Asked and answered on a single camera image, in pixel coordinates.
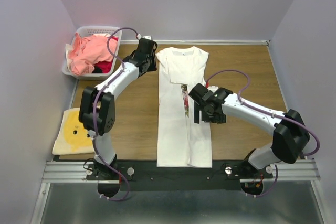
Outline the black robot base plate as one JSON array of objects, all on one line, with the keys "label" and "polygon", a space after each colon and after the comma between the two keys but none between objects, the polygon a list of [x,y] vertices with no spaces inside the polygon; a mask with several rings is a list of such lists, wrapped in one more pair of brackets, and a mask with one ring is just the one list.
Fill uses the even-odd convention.
[{"label": "black robot base plate", "polygon": [[155,161],[117,160],[114,172],[97,161],[85,163],[87,180],[101,189],[121,191],[241,190],[271,179],[272,172],[256,170],[244,160],[214,160],[211,168],[157,167]]}]

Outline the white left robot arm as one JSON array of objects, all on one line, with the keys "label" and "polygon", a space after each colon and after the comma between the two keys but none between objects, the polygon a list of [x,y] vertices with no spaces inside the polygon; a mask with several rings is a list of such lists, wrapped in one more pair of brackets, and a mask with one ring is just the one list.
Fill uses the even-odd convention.
[{"label": "white left robot arm", "polygon": [[118,175],[117,155],[110,131],[115,123],[116,99],[133,81],[147,72],[156,71],[157,43],[150,36],[140,38],[135,51],[125,57],[108,79],[83,90],[79,122],[88,131],[94,151],[92,176],[112,179]]}]

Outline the white floral print t-shirt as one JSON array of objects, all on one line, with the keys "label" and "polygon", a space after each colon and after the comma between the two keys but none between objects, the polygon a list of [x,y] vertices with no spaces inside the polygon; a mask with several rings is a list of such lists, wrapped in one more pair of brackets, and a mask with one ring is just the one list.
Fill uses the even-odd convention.
[{"label": "white floral print t-shirt", "polygon": [[194,122],[194,101],[189,93],[205,84],[209,54],[198,47],[165,48],[159,61],[159,116],[157,167],[212,167],[209,123]]}]

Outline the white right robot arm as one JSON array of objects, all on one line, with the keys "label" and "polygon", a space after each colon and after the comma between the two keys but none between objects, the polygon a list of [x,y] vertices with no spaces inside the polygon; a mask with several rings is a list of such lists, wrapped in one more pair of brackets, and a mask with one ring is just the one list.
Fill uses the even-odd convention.
[{"label": "white right robot arm", "polygon": [[272,135],[272,142],[253,149],[238,165],[240,178],[252,178],[271,164],[293,164],[310,140],[301,115],[276,111],[243,100],[225,88],[210,90],[198,83],[190,92],[195,103],[194,122],[225,123],[228,115],[240,118]]}]

